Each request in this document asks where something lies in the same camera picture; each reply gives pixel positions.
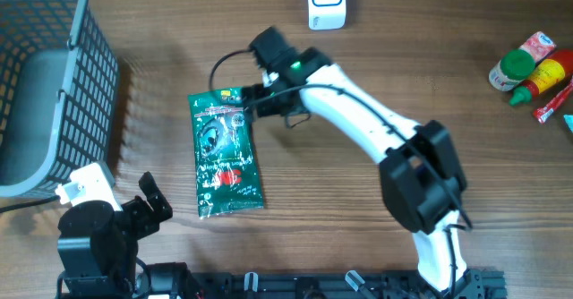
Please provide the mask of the red stick sachet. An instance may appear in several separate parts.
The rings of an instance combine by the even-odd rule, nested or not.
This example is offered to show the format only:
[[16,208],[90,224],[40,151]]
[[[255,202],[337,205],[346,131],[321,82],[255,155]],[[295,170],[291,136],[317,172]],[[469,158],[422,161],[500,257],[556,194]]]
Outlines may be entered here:
[[569,83],[544,107],[537,108],[533,112],[534,118],[540,124],[545,124],[551,115],[553,115],[555,111],[568,100],[569,96],[572,94],[572,85],[573,81],[569,81]]

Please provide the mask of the grey plastic mesh basket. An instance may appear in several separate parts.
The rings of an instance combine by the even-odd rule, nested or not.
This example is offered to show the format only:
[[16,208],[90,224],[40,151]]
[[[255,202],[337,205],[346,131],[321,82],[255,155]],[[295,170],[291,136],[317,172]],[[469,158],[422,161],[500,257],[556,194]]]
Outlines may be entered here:
[[2,197],[50,197],[107,158],[118,80],[89,0],[1,0]]

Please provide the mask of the green foil snack bag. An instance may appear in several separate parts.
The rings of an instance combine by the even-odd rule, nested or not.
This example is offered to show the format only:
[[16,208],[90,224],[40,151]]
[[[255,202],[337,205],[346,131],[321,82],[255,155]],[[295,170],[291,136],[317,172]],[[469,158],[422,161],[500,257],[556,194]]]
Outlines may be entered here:
[[196,171],[198,216],[261,209],[261,175],[251,125],[238,88],[188,97]]

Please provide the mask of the white barcode scanner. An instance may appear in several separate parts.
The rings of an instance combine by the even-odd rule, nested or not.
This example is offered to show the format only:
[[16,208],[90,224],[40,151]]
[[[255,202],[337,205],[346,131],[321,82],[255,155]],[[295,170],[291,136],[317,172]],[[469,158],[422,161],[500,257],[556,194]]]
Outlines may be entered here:
[[337,30],[346,23],[346,0],[308,0],[311,30]]

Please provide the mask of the green lid clear jar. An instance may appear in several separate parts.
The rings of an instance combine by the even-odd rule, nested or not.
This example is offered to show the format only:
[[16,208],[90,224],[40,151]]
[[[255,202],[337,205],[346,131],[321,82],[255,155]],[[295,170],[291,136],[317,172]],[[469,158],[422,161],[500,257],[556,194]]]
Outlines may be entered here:
[[522,49],[508,52],[490,70],[489,82],[497,90],[510,91],[526,79],[535,68],[533,57]]

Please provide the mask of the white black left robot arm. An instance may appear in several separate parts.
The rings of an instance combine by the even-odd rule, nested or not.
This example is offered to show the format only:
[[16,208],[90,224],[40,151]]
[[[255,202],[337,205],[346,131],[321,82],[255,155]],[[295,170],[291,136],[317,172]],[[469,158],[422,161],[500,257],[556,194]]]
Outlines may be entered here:
[[204,291],[182,262],[147,265],[138,241],[159,230],[173,210],[151,173],[137,196],[119,211],[106,201],[87,201],[60,218],[57,251],[64,271],[57,298],[202,298]]

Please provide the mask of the red white tissue packet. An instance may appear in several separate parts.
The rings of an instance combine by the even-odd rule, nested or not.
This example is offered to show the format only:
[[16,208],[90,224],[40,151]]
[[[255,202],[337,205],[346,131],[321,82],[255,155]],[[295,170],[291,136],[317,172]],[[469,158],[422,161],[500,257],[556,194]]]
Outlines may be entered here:
[[530,36],[519,48],[527,52],[538,64],[556,49],[555,42],[542,31]]

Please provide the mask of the red sauce bottle green cap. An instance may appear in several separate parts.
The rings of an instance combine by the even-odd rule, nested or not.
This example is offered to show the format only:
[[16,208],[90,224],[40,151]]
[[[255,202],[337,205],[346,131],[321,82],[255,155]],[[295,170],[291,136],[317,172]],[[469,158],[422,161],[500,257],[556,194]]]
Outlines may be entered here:
[[572,75],[572,50],[560,49],[545,58],[522,83],[513,90],[512,107],[529,103],[556,84]]

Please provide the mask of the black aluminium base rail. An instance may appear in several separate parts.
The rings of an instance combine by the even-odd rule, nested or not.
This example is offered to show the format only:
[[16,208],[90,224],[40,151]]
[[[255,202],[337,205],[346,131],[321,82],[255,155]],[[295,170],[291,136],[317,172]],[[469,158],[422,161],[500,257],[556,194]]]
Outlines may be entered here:
[[197,298],[450,298],[507,299],[504,273],[469,269],[454,292],[438,291],[414,270],[359,274],[256,274],[194,273],[201,286]]

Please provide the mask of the light teal small packet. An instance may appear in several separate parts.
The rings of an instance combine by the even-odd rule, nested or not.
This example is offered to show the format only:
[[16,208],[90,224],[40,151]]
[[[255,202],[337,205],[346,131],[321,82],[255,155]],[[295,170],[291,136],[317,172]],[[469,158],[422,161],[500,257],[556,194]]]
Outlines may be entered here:
[[564,122],[571,132],[573,132],[573,115],[564,115]]

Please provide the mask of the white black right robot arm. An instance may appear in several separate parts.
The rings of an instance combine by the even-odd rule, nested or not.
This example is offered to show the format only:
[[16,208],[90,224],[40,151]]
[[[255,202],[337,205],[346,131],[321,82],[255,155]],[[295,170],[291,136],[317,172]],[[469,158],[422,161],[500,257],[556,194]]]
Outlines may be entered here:
[[274,27],[248,46],[263,82],[244,90],[258,117],[318,115],[336,126],[377,165],[382,200],[414,239],[419,276],[446,298],[466,272],[458,231],[471,220],[462,206],[466,177],[449,131],[385,107],[315,47],[298,52]]

